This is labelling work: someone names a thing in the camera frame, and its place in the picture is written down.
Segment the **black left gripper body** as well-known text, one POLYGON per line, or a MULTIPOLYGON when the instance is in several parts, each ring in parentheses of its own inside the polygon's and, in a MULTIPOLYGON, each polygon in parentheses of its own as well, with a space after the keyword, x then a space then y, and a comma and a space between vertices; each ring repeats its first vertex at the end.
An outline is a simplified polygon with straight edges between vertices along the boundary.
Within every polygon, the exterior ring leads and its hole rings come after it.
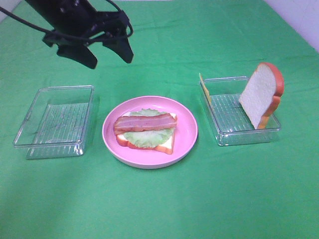
POLYGON ((43 11, 44 19, 53 26, 43 41, 48 46, 90 45, 107 38, 124 38, 133 34, 126 13, 118 6, 116 11, 97 11, 90 4, 50 4, 43 11))

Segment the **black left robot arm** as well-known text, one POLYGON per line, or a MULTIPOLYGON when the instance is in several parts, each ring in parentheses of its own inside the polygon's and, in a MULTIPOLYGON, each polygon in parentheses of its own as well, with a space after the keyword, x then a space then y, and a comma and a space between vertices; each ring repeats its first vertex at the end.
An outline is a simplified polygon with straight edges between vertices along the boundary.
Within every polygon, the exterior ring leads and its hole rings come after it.
POLYGON ((128 38, 133 28, 126 13, 114 2, 115 11, 97 11, 87 0, 29 0, 52 27, 43 42, 49 47, 58 46, 57 55, 74 60, 90 69, 97 65, 97 58, 89 45, 101 42, 126 63, 131 63, 133 51, 128 38))

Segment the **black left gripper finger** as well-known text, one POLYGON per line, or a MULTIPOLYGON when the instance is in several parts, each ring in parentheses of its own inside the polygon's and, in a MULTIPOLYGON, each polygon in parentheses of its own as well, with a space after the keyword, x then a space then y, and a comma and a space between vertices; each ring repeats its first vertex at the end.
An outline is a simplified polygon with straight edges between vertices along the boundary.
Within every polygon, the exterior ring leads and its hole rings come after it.
POLYGON ((103 40, 103 46, 115 52, 126 63, 132 62, 134 54, 127 37, 107 38, 103 40))
POLYGON ((83 45, 59 45, 57 55, 74 60, 90 69, 97 66, 97 58, 83 45))

